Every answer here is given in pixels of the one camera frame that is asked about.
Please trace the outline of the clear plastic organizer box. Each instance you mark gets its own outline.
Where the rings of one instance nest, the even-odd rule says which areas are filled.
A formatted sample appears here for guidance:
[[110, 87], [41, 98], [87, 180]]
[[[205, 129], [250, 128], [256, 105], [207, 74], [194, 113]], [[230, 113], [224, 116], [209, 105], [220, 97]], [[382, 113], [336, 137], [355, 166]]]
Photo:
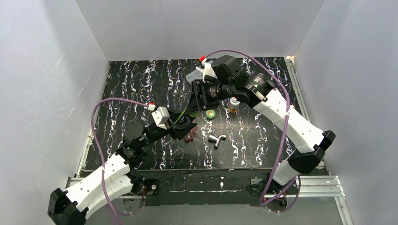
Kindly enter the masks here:
[[227, 79], [228, 73], [225, 72], [224, 65], [220, 60], [214, 60], [212, 63], [212, 68], [217, 76], [214, 82], [203, 81], [202, 80], [202, 65], [195, 67], [193, 72], [190, 72], [186, 79], [193, 86], [197, 92], [210, 96], [211, 98], [219, 98], [220, 96], [226, 95], [228, 93], [227, 89]]

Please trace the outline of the orange white pill bottle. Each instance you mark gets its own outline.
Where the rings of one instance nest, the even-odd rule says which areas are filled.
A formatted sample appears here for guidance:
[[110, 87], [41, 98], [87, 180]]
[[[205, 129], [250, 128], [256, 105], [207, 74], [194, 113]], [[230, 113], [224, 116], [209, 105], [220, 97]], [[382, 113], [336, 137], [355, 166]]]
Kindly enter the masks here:
[[238, 111], [239, 105], [240, 102], [235, 97], [232, 97], [229, 100], [228, 109], [231, 113], [236, 113]]

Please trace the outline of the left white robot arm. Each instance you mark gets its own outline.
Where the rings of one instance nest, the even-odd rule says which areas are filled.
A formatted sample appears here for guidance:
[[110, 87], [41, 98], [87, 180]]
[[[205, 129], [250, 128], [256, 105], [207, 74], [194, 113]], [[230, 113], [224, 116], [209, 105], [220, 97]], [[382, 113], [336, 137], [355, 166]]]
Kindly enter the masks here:
[[145, 127], [132, 122], [125, 127], [123, 142], [116, 152], [94, 172], [65, 190], [50, 194], [47, 214], [56, 225], [83, 225], [87, 219], [109, 201], [127, 194], [135, 185], [142, 185], [143, 176], [137, 167], [147, 156], [145, 147], [170, 135], [183, 139], [197, 126], [170, 123], [162, 129], [155, 123]]

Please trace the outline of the chrome faucet tap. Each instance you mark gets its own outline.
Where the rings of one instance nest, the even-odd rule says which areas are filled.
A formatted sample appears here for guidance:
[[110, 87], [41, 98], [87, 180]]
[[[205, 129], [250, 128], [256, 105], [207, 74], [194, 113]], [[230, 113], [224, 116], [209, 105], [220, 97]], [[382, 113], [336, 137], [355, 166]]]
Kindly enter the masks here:
[[214, 149], [218, 149], [220, 141], [225, 141], [225, 140], [226, 140], [226, 135], [220, 135], [220, 136], [210, 135], [208, 137], [208, 141], [214, 144]]

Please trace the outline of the red pill organizer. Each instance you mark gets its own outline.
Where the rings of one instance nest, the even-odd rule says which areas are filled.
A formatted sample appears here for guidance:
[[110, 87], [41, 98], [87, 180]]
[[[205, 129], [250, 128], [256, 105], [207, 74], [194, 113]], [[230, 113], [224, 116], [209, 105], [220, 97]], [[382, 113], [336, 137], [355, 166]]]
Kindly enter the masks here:
[[197, 135], [196, 131], [190, 131], [189, 133], [187, 133], [186, 136], [184, 137], [185, 143], [193, 142], [193, 140], [195, 139], [196, 135]]

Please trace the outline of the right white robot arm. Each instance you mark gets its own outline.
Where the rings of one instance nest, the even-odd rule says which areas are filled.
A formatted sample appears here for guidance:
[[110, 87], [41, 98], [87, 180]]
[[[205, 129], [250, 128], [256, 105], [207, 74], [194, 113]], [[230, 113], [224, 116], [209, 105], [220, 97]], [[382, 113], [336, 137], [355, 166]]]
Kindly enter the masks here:
[[283, 138], [295, 145], [294, 151], [278, 161], [264, 182], [257, 185], [262, 194], [277, 194], [297, 176], [310, 174], [336, 137], [303, 117], [290, 104], [289, 95], [277, 89], [270, 71], [248, 73], [233, 56], [224, 55], [214, 61], [202, 57], [185, 78], [192, 86], [192, 97], [182, 112], [169, 118], [175, 125], [185, 125], [193, 120], [194, 113], [216, 108], [227, 99], [244, 103], [265, 116], [281, 130]]

